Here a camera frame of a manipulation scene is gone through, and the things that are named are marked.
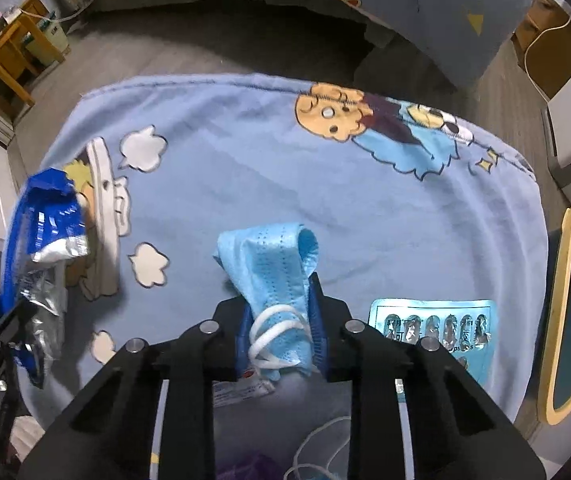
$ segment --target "label sticker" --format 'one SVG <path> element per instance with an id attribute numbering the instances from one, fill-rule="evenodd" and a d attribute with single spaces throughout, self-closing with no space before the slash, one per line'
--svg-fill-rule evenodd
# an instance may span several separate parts
<path id="1" fill-rule="evenodd" d="M 235 383 L 217 382 L 212 383 L 212 398 L 214 408 L 236 404 L 245 399 L 263 397 L 275 390 L 274 384 L 268 379 L 259 377 L 254 370 L 248 370 Z"/>

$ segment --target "wooden desk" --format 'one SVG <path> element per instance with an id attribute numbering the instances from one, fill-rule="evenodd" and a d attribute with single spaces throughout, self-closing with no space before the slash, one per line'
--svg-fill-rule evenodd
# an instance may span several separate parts
<path id="1" fill-rule="evenodd" d="M 21 9 L 32 14 L 43 16 L 47 14 L 47 9 L 40 0 L 25 0 L 21 5 Z M 0 79 L 30 107 L 34 106 L 34 99 L 16 79 L 24 70 L 29 70 L 34 76 L 38 76 L 40 72 L 25 57 L 22 50 L 21 42 L 25 34 L 30 32 L 34 37 L 34 41 L 38 42 L 57 61 L 63 62 L 65 60 L 63 54 L 47 40 L 38 28 L 36 25 L 38 21 L 39 18 L 21 13 L 14 22 L 0 33 Z M 11 104 L 1 95 L 0 111 L 8 115 L 10 119 L 14 118 L 15 112 Z"/>

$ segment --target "metal screw head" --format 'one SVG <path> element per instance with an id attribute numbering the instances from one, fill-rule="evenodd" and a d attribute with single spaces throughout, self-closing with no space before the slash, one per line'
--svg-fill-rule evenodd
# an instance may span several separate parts
<path id="1" fill-rule="evenodd" d="M 363 321 L 358 319 L 351 319 L 345 323 L 345 329 L 353 334 L 358 334 L 365 330 L 365 325 L 363 324 Z"/>
<path id="2" fill-rule="evenodd" d="M 204 334 L 213 334 L 219 330 L 219 324 L 214 319 L 208 319 L 199 325 L 199 330 Z"/>
<path id="3" fill-rule="evenodd" d="M 419 341 L 419 343 L 421 343 L 421 346 L 428 352 L 434 352 L 441 346 L 441 343 L 436 337 L 424 337 Z"/>
<path id="4" fill-rule="evenodd" d="M 135 337 L 134 339 L 130 339 L 127 343 L 125 343 L 125 349 L 132 353 L 136 354 L 136 352 L 140 352 L 145 347 L 145 341 L 140 337 Z"/>

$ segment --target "purple cloth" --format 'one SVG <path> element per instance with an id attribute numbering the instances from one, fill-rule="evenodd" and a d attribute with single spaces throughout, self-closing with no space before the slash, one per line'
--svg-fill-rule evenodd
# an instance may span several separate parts
<path id="1" fill-rule="evenodd" d="M 281 480 L 283 472 L 271 458 L 252 453 L 227 469 L 219 469 L 216 480 Z"/>

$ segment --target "wooden floor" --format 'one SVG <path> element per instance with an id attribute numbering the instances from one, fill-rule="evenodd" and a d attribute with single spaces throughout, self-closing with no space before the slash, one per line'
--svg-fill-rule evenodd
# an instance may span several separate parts
<path id="1" fill-rule="evenodd" d="M 70 34 L 70 45 L 67 60 L 35 83 L 36 105 L 15 126 L 9 156 L 19 184 L 37 171 L 84 92 L 135 75 L 262 72 L 354 85 L 442 108 L 484 127 L 530 162 L 548 228 L 561 224 L 566 203 L 547 170 L 539 112 L 545 103 L 517 66 L 509 41 L 468 91 L 454 91 L 403 38 L 368 54 L 363 25 L 261 2 L 206 0 L 96 14 Z"/>

